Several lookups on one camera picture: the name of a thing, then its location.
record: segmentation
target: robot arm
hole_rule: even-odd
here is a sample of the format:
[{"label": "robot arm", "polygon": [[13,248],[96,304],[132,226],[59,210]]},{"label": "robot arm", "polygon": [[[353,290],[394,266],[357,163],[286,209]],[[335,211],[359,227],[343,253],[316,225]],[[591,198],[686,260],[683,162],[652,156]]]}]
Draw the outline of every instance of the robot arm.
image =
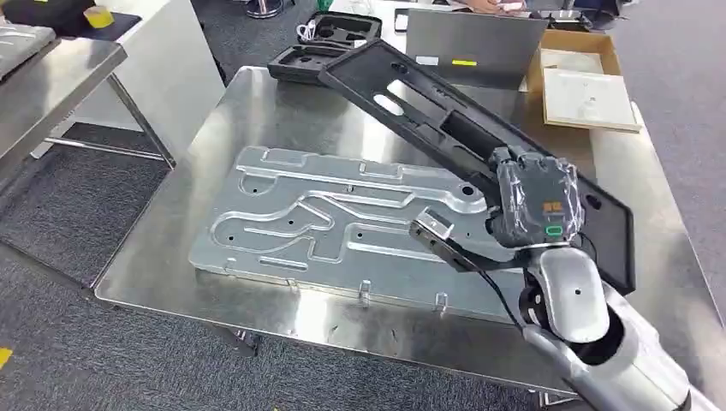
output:
[{"label": "robot arm", "polygon": [[582,221],[572,166],[505,150],[492,160],[502,205],[486,226],[500,244],[517,248],[512,261],[467,252],[447,236],[450,224],[432,211],[413,221],[411,234],[458,271],[476,271],[486,279],[486,271],[497,265],[521,267],[527,283],[519,306],[524,324],[507,307],[512,321],[598,411],[716,410],[663,350],[658,332],[600,280],[589,255],[571,247]]}]

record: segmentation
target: stainless steel table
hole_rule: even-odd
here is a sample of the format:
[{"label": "stainless steel table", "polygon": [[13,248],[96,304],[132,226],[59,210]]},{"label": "stainless steel table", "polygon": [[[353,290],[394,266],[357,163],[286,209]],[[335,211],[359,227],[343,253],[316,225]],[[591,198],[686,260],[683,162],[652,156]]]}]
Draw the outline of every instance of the stainless steel table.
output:
[{"label": "stainless steel table", "polygon": [[[635,215],[639,288],[628,299],[694,383],[726,408],[726,335],[647,131],[593,133],[591,141],[599,183]],[[568,393],[508,325],[374,302],[362,307],[356,299],[196,271],[187,254],[197,229],[237,152],[250,145],[431,165],[332,91],[278,84],[265,69],[242,68],[121,245],[96,296]]]},{"label": "stainless steel table", "polygon": [[[57,39],[3,79],[0,83],[0,182],[16,172],[15,166],[43,141],[165,161],[173,167],[175,160],[113,74],[126,56],[120,45],[108,41]],[[109,82],[158,153],[49,138],[51,130],[103,81]],[[1,236],[0,250],[89,296],[92,284],[80,283],[7,243]]]}]

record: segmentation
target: metal clip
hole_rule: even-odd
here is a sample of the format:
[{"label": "metal clip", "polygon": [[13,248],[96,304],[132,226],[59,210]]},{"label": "metal clip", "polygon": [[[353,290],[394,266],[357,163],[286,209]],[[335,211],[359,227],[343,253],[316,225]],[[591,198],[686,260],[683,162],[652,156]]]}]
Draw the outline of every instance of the metal clip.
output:
[{"label": "metal clip", "polygon": [[229,257],[224,261],[224,265],[222,266],[224,272],[227,272],[230,268],[232,268],[232,265],[234,265],[237,262],[237,259],[234,257]]},{"label": "metal clip", "polygon": [[368,307],[371,303],[371,280],[363,280],[358,288],[358,300],[364,307]]},{"label": "metal clip", "polygon": [[449,306],[449,295],[442,292],[436,293],[436,306],[433,311],[443,314]]}]

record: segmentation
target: black cable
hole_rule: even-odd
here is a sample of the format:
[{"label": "black cable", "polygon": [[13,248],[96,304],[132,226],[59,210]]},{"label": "black cable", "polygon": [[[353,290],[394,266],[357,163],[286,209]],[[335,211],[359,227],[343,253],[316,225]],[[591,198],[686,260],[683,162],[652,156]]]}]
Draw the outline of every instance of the black cable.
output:
[{"label": "black cable", "polygon": [[587,240],[587,242],[590,243],[590,247],[592,247],[592,252],[595,253],[595,255],[593,256],[593,259],[595,260],[595,265],[597,265],[598,264],[598,248],[595,247],[595,243],[592,242],[592,240],[590,240],[590,237],[585,235],[585,233],[580,232],[580,237]]},{"label": "black cable", "polygon": [[502,302],[502,305],[504,306],[504,310],[509,315],[509,319],[512,320],[512,324],[514,324],[515,327],[517,327],[517,330],[519,330],[521,332],[522,325],[520,324],[519,320],[515,317],[515,314],[512,313],[511,308],[509,308],[509,304],[507,304],[507,300],[504,298],[504,294],[502,294],[502,290],[500,290],[497,283],[495,283],[494,280],[491,279],[491,277],[489,277],[489,274],[487,274],[486,271],[477,271],[477,272],[479,273],[479,275],[482,278],[484,278],[484,280],[486,282],[489,283],[489,285],[491,286],[491,289],[493,289],[494,292],[497,293],[497,297],[499,297],[499,300]]}]

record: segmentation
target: plastic wrap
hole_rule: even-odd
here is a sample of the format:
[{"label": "plastic wrap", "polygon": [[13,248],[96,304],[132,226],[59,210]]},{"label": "plastic wrap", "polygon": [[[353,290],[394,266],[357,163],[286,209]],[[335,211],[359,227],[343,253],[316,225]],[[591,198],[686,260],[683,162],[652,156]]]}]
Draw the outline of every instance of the plastic wrap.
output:
[{"label": "plastic wrap", "polygon": [[534,152],[511,154],[495,154],[502,213],[492,234],[505,247],[572,241],[585,219],[575,166]]}]

